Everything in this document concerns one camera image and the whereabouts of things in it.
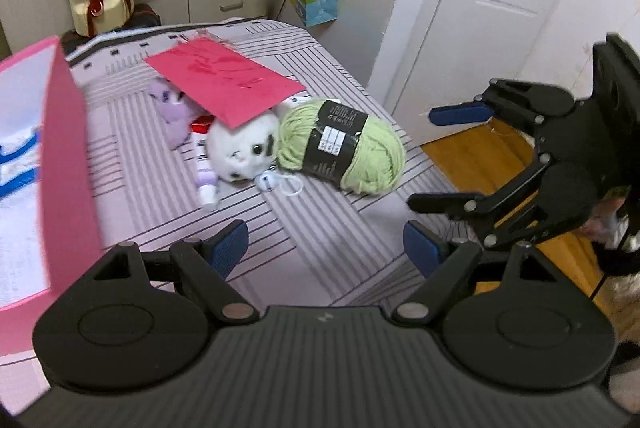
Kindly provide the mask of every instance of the drawer handle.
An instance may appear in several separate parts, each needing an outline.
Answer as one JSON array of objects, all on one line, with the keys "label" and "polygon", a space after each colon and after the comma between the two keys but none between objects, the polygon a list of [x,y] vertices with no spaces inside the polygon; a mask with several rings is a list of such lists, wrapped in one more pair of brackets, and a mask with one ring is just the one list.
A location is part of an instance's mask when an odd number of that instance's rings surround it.
[{"label": "drawer handle", "polygon": [[243,7],[244,7],[244,0],[241,0],[237,4],[221,5],[220,6],[220,11],[222,11],[223,13],[226,13],[228,11],[233,11],[233,10],[236,10],[236,9],[242,9]]}]

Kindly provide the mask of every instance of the stuffed toy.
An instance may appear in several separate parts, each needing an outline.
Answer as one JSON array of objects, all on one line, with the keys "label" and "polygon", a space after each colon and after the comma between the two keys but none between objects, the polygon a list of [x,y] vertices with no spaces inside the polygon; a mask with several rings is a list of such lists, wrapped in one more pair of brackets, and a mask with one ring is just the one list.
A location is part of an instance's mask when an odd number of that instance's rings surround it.
[{"label": "stuffed toy", "polygon": [[207,134],[211,168],[224,181],[254,179],[275,163],[278,128],[270,110],[233,130],[216,119]]},{"label": "stuffed toy", "polygon": [[165,78],[155,78],[149,85],[148,91],[154,98],[156,108],[164,121],[169,148],[175,150],[188,140],[191,123],[205,112]]}]

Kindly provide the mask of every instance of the person's hand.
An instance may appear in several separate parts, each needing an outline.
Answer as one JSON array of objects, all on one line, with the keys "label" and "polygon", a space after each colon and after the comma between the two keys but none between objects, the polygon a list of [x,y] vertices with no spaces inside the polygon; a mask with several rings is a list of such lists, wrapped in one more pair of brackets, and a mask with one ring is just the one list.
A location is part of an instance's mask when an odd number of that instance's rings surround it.
[{"label": "person's hand", "polygon": [[591,216],[575,232],[590,240],[606,244],[615,233],[610,227],[610,218],[625,203],[625,199],[603,199],[598,202],[591,211]]}]

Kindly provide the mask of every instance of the white plush toy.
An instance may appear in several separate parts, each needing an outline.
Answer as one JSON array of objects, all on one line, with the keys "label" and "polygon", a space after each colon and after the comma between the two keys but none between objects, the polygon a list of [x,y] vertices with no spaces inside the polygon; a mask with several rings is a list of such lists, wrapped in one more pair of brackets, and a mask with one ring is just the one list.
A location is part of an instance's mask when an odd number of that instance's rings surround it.
[{"label": "white plush toy", "polygon": [[211,168],[228,182],[254,179],[275,163],[278,127],[270,110],[234,130],[216,119],[207,134]]},{"label": "white plush toy", "polygon": [[311,96],[296,94],[295,96],[287,98],[282,103],[278,103],[272,108],[272,110],[276,113],[278,119],[282,120],[292,108],[295,108],[299,104],[306,103],[307,101],[311,101],[312,99],[313,98]]}]

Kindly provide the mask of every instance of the blue gripper pad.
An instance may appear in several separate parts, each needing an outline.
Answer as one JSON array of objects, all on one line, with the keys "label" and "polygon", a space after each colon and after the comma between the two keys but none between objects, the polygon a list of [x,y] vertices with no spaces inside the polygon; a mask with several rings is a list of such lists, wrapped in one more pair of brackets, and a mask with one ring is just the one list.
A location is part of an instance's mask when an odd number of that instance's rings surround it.
[{"label": "blue gripper pad", "polygon": [[425,278],[449,256],[449,245],[417,220],[409,220],[404,225],[402,243],[409,260]]},{"label": "blue gripper pad", "polygon": [[494,116],[494,112],[482,101],[453,106],[437,106],[429,112],[429,121],[436,126],[449,124],[482,123]]},{"label": "blue gripper pad", "polygon": [[249,249],[249,228],[236,219],[202,243],[202,255],[207,263],[226,280]]}]

